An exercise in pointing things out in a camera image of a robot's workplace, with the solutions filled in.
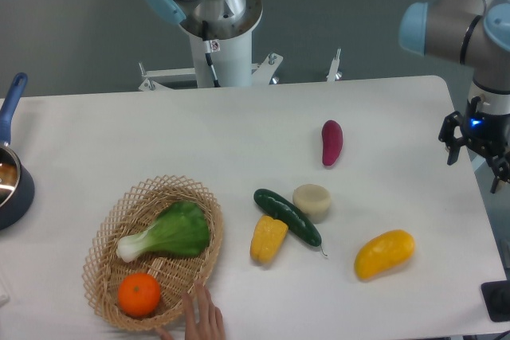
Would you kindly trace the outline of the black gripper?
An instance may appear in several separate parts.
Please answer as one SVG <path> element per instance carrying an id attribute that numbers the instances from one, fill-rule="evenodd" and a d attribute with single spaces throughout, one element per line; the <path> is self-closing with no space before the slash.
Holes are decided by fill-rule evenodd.
<path id="1" fill-rule="evenodd" d="M 462 125 L 462 134 L 455 136 L 455 130 Z M 465 109 L 465 121 L 459 111 L 447 115 L 441 125 L 438 139 L 445 144 L 448 152 L 447 165 L 453 165 L 459 157 L 460 149 L 465 145 L 488 160 L 494 179 L 490 193 L 509 183 L 509 113 L 493 111 L 485 106 L 482 96 L 468 100 Z"/>

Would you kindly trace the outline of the bare human hand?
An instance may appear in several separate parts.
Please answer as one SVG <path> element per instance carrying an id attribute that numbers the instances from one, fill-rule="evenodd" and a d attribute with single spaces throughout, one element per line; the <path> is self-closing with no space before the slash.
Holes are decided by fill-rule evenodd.
<path id="1" fill-rule="evenodd" d="M 221 340 L 226 339 L 221 310 L 214 304 L 210 291 L 203 283 L 195 283 L 194 291 L 198 312 L 190 295 L 182 295 L 183 312 L 185 317 L 186 340 Z"/>

